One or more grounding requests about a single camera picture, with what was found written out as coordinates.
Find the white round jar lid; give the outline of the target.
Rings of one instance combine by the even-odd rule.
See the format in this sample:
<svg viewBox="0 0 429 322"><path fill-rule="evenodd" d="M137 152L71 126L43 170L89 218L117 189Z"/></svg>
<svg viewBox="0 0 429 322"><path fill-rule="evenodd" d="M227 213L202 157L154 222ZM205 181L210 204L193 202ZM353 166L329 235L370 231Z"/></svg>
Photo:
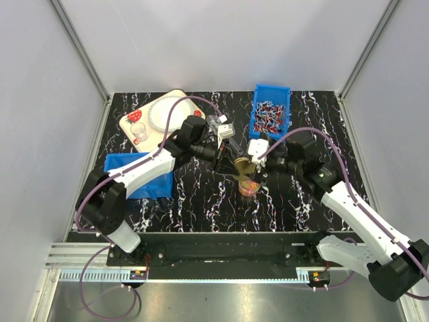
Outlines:
<svg viewBox="0 0 429 322"><path fill-rule="evenodd" d="M238 181L248 181L250 176L255 172L255 165L248 158L241 157L233 162L238 174L234 178Z"/></svg>

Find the clear glass jar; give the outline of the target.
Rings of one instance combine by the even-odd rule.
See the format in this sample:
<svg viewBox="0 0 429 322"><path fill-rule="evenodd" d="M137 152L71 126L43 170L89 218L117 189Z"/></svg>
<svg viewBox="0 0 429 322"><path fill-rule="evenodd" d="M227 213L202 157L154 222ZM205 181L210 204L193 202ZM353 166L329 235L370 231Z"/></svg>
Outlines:
<svg viewBox="0 0 429 322"><path fill-rule="evenodd" d="M242 180L238 182L238 187L239 187L239 192L244 196L244 197L254 197L261 185L257 182L254 182L252 180Z"/></svg>

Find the blue bin of star candies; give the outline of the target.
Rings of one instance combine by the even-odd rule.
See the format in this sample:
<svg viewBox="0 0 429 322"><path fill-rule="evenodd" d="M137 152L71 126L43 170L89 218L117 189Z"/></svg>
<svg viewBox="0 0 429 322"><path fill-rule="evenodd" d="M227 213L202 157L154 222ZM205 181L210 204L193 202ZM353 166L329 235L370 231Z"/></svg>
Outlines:
<svg viewBox="0 0 429 322"><path fill-rule="evenodd" d="M104 171L125 185L128 199L158 199L172 196L175 158L162 150L151 153L108 154Z"/></svg>

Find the clear plastic scoop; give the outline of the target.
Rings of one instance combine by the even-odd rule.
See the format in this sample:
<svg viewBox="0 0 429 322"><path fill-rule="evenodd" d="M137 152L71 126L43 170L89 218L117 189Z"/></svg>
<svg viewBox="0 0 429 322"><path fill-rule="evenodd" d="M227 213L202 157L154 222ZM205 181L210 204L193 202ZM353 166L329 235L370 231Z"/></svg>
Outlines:
<svg viewBox="0 0 429 322"><path fill-rule="evenodd" d="M218 124L220 123L219 117L217 115L209 115L206 117L206 120L213 134L217 137L217 127L218 127ZM227 148L229 148L232 152L233 158L237 159L244 156L245 153L240 147L240 145L235 141L234 136L224 139L222 141L221 146L225 145Z"/></svg>

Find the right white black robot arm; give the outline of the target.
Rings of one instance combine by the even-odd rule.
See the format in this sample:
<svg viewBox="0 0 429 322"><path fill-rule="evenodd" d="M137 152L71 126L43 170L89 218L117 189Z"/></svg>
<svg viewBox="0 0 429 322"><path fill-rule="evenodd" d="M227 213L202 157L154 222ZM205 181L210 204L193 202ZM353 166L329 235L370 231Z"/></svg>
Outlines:
<svg viewBox="0 0 429 322"><path fill-rule="evenodd" d="M340 264L367 278L373 289L391 302L402 296L428 300L410 291L428 278L428 244L402 234L358 195L329 136L313 127L301 127L273 144L252 139L247 153L258 173L292 175L304 190L345 220L365 244L359 247L321 233L318 241L304 249L307 263Z"/></svg>

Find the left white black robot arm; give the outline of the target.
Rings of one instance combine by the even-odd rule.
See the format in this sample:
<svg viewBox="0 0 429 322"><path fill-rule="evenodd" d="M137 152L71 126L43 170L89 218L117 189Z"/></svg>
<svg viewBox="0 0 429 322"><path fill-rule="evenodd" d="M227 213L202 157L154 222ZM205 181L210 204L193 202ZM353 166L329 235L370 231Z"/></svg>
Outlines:
<svg viewBox="0 0 429 322"><path fill-rule="evenodd" d="M76 218L84 218L110 244L121 249L121 257L132 266L145 256L141 238L125 220L127 199L152 180L168 174L191 158L207 161L213 170L226 166L227 174L238 172L223 156L235 135L233 124L221 116L219 124L210 125L197 116L187 117L179 130L166 135L158 148L128 165L108 172L92 170L76 204Z"/></svg>

